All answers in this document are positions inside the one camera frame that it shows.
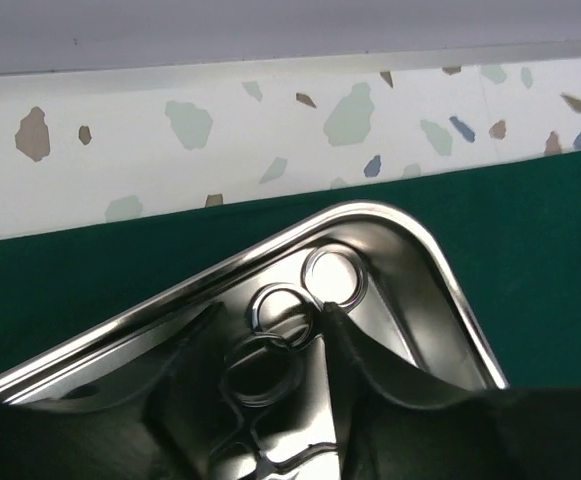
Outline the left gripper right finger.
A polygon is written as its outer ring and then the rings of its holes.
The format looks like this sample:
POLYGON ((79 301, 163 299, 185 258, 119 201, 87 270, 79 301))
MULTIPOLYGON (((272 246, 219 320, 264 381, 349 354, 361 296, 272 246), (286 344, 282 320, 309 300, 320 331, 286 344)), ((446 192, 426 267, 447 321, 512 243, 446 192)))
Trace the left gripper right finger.
POLYGON ((319 316, 345 402, 345 479, 581 479, 581 387, 469 391, 409 364, 334 303, 319 316))

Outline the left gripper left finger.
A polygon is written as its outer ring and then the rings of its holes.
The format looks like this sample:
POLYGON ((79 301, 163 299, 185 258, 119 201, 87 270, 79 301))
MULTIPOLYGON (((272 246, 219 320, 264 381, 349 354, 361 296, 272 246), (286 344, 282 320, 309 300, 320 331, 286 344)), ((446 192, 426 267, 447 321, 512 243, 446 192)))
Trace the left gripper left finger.
POLYGON ((198 479, 215 408, 225 307, 94 384, 49 402, 0 402, 0 479, 198 479))

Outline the stainless steel instrument tray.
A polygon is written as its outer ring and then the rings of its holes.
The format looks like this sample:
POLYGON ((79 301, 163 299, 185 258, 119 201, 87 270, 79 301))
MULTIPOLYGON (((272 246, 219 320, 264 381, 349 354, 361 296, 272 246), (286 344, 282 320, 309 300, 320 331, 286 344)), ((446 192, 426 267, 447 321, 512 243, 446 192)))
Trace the stainless steel instrument tray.
MULTIPOLYGON (((0 402, 59 400, 126 364, 155 355, 189 330, 202 310, 220 302, 224 358, 250 332, 250 306, 264 285, 299 284, 307 257, 311 286, 361 331, 414 367, 456 387, 504 388, 503 375, 438 244, 403 211, 375 202, 330 207, 163 291, 63 344, 0 375, 0 402)), ((297 300, 281 292, 262 305, 266 327, 299 327, 297 300)), ((209 455, 235 428, 236 416, 218 393, 203 430, 201 476, 209 455)))

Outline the steel surgical scissors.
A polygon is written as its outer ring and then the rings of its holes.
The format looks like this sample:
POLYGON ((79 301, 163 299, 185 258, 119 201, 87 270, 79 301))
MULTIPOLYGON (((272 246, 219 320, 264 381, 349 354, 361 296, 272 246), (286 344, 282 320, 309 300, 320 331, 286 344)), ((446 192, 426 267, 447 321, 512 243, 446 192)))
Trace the steel surgical scissors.
POLYGON ((213 479, 338 479, 352 428, 357 384, 342 345, 312 288, 311 253, 299 284, 262 286, 250 306, 250 332, 224 358, 219 383, 236 416, 234 430, 213 447, 213 479), (299 327, 260 321, 271 296, 293 296, 299 327))

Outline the dark green surgical cloth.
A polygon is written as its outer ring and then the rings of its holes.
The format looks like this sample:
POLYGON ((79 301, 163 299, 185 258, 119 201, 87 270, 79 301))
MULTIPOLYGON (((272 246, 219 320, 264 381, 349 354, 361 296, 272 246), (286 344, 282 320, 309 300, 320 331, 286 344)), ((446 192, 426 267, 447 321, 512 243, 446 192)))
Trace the dark green surgical cloth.
POLYGON ((581 385, 581 152, 0 241, 0 373, 343 201, 419 220, 509 381, 581 385))

